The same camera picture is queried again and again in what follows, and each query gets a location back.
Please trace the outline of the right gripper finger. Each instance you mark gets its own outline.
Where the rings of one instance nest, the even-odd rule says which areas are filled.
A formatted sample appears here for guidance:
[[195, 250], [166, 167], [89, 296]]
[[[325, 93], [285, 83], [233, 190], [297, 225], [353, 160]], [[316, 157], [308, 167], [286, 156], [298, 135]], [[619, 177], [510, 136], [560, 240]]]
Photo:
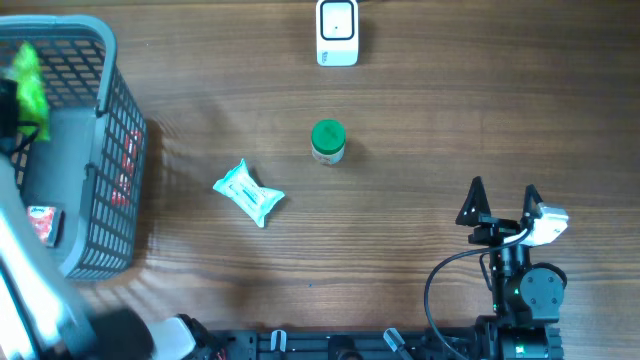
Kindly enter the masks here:
[[460, 209], [456, 225], [481, 225], [489, 223], [491, 210], [486, 196], [486, 191], [480, 176], [473, 178], [467, 197]]
[[542, 197], [533, 184], [525, 188], [522, 217], [520, 225], [522, 228], [531, 228], [534, 220], [540, 217], [537, 205], [542, 203]]

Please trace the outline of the green snack bag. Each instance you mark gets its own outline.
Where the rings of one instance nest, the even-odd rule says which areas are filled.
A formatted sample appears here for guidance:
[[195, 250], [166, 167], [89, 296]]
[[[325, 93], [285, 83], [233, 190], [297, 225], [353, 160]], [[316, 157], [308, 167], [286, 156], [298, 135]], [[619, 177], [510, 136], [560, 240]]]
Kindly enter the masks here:
[[35, 47], [23, 42], [2, 78], [17, 84], [17, 129], [25, 136], [34, 135], [35, 141], [50, 141], [50, 108]]

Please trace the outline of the red small box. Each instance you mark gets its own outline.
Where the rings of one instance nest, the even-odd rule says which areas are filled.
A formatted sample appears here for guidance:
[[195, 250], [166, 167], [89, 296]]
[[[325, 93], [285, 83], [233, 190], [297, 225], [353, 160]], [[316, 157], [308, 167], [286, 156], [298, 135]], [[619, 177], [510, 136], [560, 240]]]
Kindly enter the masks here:
[[32, 205], [27, 207], [27, 217], [40, 242], [48, 248], [54, 248], [58, 241], [63, 211], [54, 206]]

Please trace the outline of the teal wet wipes pack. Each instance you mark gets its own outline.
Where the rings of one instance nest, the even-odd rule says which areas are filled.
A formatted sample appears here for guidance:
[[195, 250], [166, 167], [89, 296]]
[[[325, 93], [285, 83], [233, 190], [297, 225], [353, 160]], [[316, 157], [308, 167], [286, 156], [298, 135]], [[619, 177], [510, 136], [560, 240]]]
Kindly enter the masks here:
[[212, 189], [230, 198], [259, 228], [265, 227], [267, 215], [285, 197], [280, 190], [259, 186], [250, 175], [245, 159], [217, 180]]

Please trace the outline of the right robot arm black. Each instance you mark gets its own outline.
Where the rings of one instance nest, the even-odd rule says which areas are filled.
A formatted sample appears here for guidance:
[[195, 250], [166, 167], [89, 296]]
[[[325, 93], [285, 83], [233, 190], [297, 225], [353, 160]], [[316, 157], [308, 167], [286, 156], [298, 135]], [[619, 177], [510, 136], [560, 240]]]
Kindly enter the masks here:
[[509, 220], [491, 214], [482, 178], [475, 177], [456, 218], [471, 227], [472, 245], [484, 249], [481, 271], [492, 294], [491, 316], [480, 316], [471, 329], [453, 339], [468, 359], [561, 359], [560, 306], [568, 279], [557, 266], [532, 263], [530, 251], [549, 245], [567, 228], [563, 208], [545, 203], [533, 185], [525, 189], [522, 217]]

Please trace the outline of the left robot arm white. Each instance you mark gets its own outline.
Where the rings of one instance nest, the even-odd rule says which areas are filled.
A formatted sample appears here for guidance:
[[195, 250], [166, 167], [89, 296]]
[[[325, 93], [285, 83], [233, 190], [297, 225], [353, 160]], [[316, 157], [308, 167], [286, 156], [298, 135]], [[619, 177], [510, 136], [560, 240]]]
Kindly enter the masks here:
[[151, 325], [129, 308], [95, 313], [65, 280], [1, 158], [1, 345], [10, 359], [199, 359], [215, 350], [194, 320]]

